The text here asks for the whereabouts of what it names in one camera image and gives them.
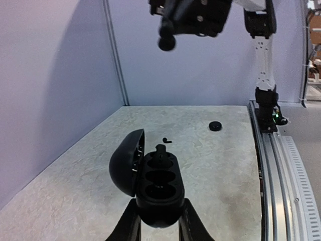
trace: screw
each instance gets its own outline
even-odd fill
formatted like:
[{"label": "screw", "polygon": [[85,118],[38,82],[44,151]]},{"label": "screw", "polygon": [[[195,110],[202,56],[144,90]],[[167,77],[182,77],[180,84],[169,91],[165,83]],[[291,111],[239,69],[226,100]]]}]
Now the screw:
[{"label": "screw", "polygon": [[197,16],[197,21],[202,22],[204,19],[202,16]]}]

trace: black puck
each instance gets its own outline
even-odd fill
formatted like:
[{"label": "black puck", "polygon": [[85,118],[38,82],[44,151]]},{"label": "black puck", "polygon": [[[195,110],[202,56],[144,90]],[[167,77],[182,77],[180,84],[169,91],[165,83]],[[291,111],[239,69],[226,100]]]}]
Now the black puck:
[{"label": "black puck", "polygon": [[222,124],[220,122],[211,122],[209,128],[213,132],[218,132],[222,129]]}]

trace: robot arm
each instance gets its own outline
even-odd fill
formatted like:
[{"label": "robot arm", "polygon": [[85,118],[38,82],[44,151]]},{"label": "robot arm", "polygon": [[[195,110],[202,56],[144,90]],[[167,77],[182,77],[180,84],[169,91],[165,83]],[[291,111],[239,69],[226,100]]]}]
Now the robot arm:
[{"label": "robot arm", "polygon": [[[272,70],[272,34],[276,20],[272,0],[234,0],[244,8],[245,27],[254,40],[259,66],[255,98],[257,119],[262,132],[275,132],[287,119],[277,104],[278,94]],[[174,49],[175,35],[194,34],[216,37],[223,31],[232,0],[149,0],[150,13],[162,16],[158,46]]]}]

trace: open black case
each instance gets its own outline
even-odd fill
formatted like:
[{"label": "open black case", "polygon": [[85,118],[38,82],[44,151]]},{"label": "open black case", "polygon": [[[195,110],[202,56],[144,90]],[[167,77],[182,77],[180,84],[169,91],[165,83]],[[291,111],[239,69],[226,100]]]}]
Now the open black case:
[{"label": "open black case", "polygon": [[127,135],[113,153],[109,172],[114,184],[133,198],[106,241],[140,241],[141,221],[168,227],[179,221],[180,241],[213,241],[191,202],[185,198],[175,155],[159,144],[144,155],[144,129]]}]

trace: white table surface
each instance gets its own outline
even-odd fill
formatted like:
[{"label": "white table surface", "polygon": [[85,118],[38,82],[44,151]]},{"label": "white table surface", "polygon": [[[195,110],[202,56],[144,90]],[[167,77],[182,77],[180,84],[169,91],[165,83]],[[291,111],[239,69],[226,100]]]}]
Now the white table surface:
[{"label": "white table surface", "polygon": [[[216,120],[223,129],[211,132]],[[167,147],[178,158],[186,197],[216,241],[261,240],[258,165],[245,106],[121,108],[0,211],[0,240],[105,240],[131,199],[112,183],[109,159],[141,128],[145,153],[163,137],[173,141]],[[178,240],[178,225],[143,225],[147,240]]]}]

